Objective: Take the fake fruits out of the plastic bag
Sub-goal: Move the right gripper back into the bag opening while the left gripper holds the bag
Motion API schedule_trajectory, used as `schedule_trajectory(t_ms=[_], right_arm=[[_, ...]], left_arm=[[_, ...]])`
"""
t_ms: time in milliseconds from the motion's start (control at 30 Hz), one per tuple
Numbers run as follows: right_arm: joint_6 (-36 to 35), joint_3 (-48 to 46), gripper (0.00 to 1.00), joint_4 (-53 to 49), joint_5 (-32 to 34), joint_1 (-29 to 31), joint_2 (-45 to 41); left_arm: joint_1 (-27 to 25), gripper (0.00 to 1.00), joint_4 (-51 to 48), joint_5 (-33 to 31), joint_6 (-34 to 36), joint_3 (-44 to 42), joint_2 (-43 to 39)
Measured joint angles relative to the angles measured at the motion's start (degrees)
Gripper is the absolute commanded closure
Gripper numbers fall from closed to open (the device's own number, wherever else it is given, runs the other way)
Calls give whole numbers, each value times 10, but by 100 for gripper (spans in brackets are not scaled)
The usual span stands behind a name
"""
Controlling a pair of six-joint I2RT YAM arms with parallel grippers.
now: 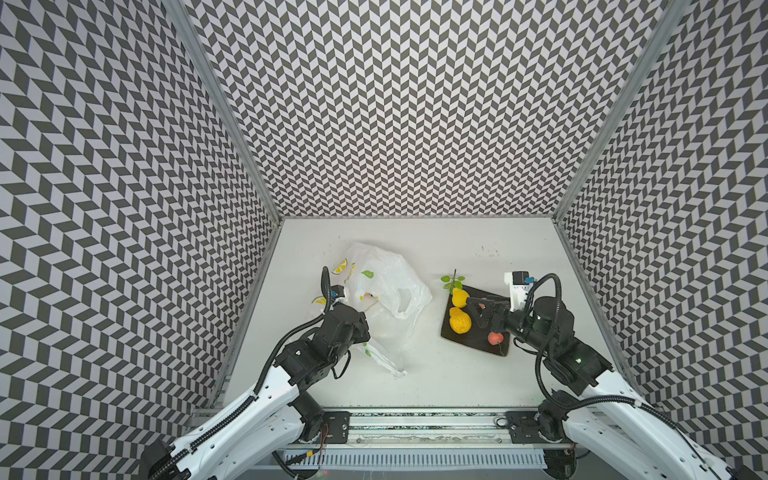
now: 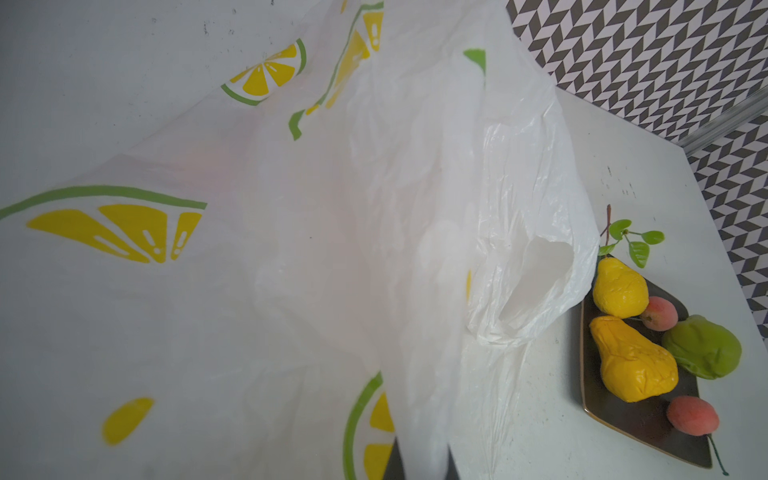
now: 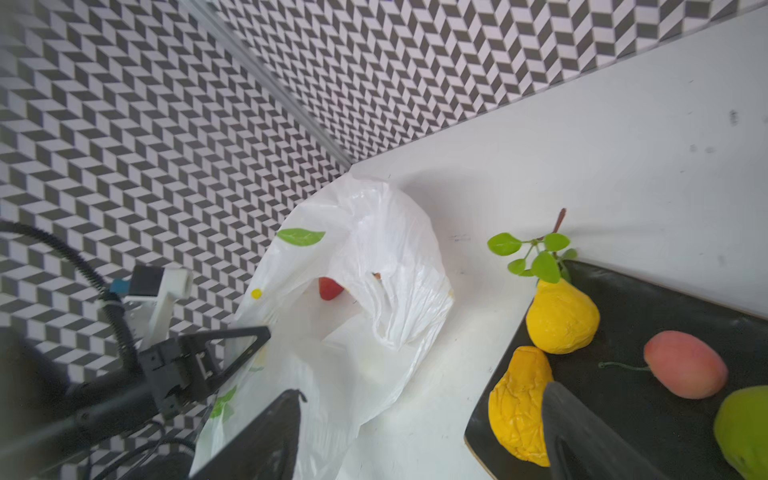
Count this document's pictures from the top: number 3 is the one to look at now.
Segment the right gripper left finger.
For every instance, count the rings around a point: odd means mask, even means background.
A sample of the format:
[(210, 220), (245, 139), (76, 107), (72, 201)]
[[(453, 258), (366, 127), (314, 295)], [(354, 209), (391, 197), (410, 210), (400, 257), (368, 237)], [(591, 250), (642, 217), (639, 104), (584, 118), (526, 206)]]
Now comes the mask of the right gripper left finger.
[(190, 474), (194, 480), (291, 480), (298, 456), (300, 390), (286, 390), (212, 460)]

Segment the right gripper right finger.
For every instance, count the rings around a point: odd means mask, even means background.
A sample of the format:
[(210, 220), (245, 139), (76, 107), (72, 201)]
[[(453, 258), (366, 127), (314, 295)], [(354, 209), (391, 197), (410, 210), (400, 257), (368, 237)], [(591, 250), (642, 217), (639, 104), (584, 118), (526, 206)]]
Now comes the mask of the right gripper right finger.
[(542, 420), (553, 479), (666, 477), (558, 382), (545, 388)]

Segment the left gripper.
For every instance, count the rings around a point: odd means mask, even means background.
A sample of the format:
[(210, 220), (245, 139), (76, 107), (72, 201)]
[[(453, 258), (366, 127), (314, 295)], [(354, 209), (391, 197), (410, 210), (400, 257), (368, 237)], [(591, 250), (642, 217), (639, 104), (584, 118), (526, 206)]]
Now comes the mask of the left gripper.
[(267, 326), (202, 331), (138, 354), (155, 405), (165, 419), (216, 393), (270, 340)]

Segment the yellow fake lemon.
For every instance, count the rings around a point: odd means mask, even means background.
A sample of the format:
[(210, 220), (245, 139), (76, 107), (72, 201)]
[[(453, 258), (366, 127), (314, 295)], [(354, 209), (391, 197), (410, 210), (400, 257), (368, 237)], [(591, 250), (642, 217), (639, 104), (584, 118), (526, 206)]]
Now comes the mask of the yellow fake lemon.
[(543, 395), (554, 381), (545, 353), (518, 347), (489, 395), (488, 418), (497, 441), (514, 457), (548, 468), (542, 419)]

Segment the yellow fake pear with leaves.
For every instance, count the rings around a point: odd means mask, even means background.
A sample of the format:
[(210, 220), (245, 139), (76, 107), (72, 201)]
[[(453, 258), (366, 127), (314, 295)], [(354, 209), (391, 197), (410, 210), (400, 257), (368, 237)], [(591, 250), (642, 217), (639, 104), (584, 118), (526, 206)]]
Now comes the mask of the yellow fake pear with leaves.
[(567, 215), (558, 213), (551, 232), (522, 240), (502, 232), (487, 240), (488, 250), (509, 257), (509, 273), (536, 281), (525, 325), (540, 350), (565, 355), (587, 347), (597, 334), (600, 313), (593, 300), (571, 282), (566, 262), (577, 257), (570, 238), (561, 232)]

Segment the pink fake peach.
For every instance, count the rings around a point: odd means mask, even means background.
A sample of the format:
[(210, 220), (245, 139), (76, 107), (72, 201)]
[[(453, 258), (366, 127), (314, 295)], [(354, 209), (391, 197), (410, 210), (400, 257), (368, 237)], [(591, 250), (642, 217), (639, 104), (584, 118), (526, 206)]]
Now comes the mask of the pink fake peach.
[(653, 336), (643, 348), (644, 367), (607, 361), (601, 369), (616, 367), (650, 372), (674, 395), (701, 400), (721, 391), (728, 380), (728, 368), (721, 356), (699, 338), (667, 330)]

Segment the red yellow fake mango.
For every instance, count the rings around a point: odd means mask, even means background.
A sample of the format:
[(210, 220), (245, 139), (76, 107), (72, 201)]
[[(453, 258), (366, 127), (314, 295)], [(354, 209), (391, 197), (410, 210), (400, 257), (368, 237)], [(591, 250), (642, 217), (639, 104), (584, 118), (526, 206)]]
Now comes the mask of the red yellow fake mango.
[(334, 300), (344, 291), (344, 287), (331, 278), (321, 277), (318, 279), (319, 296), (324, 301)]

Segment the white plastic bag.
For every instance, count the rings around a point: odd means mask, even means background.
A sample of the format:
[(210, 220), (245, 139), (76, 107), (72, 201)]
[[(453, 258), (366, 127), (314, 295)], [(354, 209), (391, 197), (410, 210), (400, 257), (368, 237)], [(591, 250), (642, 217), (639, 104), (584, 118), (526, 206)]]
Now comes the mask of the white plastic bag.
[[(318, 292), (328, 277), (345, 291)], [(286, 218), (233, 328), (270, 340), (219, 390), (191, 473), (286, 390), (300, 390), (292, 479), (333, 479), (361, 427), (393, 405), (429, 353), (454, 295), (428, 215), (396, 186), (346, 174)]]

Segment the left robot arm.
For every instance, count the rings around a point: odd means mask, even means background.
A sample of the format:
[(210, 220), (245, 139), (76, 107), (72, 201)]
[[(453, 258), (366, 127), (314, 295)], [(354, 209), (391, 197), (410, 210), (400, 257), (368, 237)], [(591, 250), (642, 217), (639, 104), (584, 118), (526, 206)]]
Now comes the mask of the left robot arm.
[(181, 335), (75, 384), (10, 327), (1, 330), (1, 476), (28, 479), (156, 416), (216, 393), (271, 337), (266, 326)]

